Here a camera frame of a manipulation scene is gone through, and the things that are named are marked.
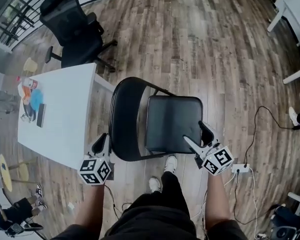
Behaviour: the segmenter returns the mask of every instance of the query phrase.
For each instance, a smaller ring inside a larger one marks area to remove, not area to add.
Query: sneaker
[[[48,209],[48,206],[46,206],[45,203],[42,202],[41,200],[38,201],[38,206],[39,206],[39,207],[42,207],[44,210],[47,210],[47,209]]]
[[[153,193],[155,191],[161,192],[160,181],[156,177],[151,177],[149,179],[149,187],[150,187],[151,193]]]
[[[40,184],[36,185],[36,190],[35,193],[40,197],[43,198],[44,197],[44,193],[42,191],[42,187]]]
[[[171,172],[171,173],[175,174],[177,165],[178,165],[178,160],[177,160],[176,156],[174,154],[170,155],[165,162],[165,167],[164,167],[163,172]]]
[[[300,125],[300,123],[298,123],[298,121],[297,121],[298,114],[295,112],[295,110],[292,106],[289,107],[289,116],[290,116],[290,119],[291,119],[294,126],[299,126]]]

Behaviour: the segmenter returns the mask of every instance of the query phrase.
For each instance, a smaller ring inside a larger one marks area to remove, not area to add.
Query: railing
[[[0,43],[10,47],[29,28],[39,22],[44,0],[12,0],[0,14]]]

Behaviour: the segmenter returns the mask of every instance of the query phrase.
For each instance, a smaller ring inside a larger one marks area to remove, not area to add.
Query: wooden floor
[[[267,106],[279,123],[292,127],[288,108],[300,111],[300,80],[283,85],[282,80],[300,69],[300,54],[288,25],[281,21],[272,33],[268,19],[275,16],[270,0],[101,0],[84,7],[95,12],[105,29],[104,42],[117,39],[103,59],[115,65],[116,73],[98,66],[97,72],[116,85],[136,76],[177,95],[199,97],[203,118],[216,128],[238,163],[252,141],[254,115],[260,105]],[[61,54],[56,38],[42,27],[14,51],[4,79],[4,88],[17,93],[15,76],[22,73],[28,57],[38,62],[38,71],[60,68],[52,60],[44,64],[49,46]],[[108,130],[109,95],[92,92],[89,140]],[[44,226],[42,234],[50,239],[74,222],[75,210],[69,203],[84,200],[85,186],[77,172],[29,150],[17,142],[17,114],[0,116],[0,153],[9,164],[38,157],[29,165],[30,180],[43,186],[49,207],[35,221]],[[268,112],[257,117],[255,143],[248,153],[248,163],[256,180],[255,195],[259,214],[274,203],[287,201],[287,193],[300,192],[300,131],[278,129]],[[200,211],[207,185],[207,173],[198,170],[192,155],[177,155],[176,175],[188,203],[190,215]],[[160,177],[165,158],[124,162],[113,156],[114,181],[107,182],[116,206],[132,202],[149,190],[148,179]],[[224,182],[231,173],[224,173]],[[226,186],[230,209],[235,204],[233,181]],[[237,188],[237,218],[243,222],[255,216],[250,173],[240,175]],[[6,191],[11,201],[28,196],[35,185],[15,183]],[[112,200],[105,191],[102,234],[116,221]],[[202,218],[193,219],[197,235],[203,239]],[[255,224],[242,225],[253,239]],[[269,232],[269,215],[258,220],[258,232]]]

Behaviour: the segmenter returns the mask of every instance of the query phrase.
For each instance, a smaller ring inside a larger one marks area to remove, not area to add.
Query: power strip
[[[247,164],[245,166],[244,163],[235,163],[231,167],[231,172],[236,174],[237,171],[239,170],[239,173],[248,173],[250,168],[250,164]]]

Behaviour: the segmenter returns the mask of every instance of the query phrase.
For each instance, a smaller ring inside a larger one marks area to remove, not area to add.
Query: white cable
[[[235,172],[235,173],[233,174],[232,178],[231,178],[226,184],[224,184],[224,186],[226,186],[228,183],[230,183],[230,182],[235,178],[236,174],[237,174],[237,172]],[[197,217],[201,212],[203,213],[204,205],[205,205],[205,203],[206,203],[206,202],[205,202],[205,196],[206,196],[206,194],[204,194],[204,197],[203,197],[203,201],[202,201],[202,205],[201,205],[200,211],[199,211],[196,215],[194,215],[193,217],[191,217],[190,220],[192,220],[193,218]]]
[[[256,232],[257,232],[257,224],[258,224],[258,209],[257,209],[257,204],[256,204],[256,198],[255,198],[255,176],[254,176],[254,171],[251,169],[251,167],[249,168],[252,172],[252,178],[253,178],[253,202],[254,202],[254,207],[255,207],[255,226],[254,226],[254,239],[258,240],[259,238],[256,237]]]

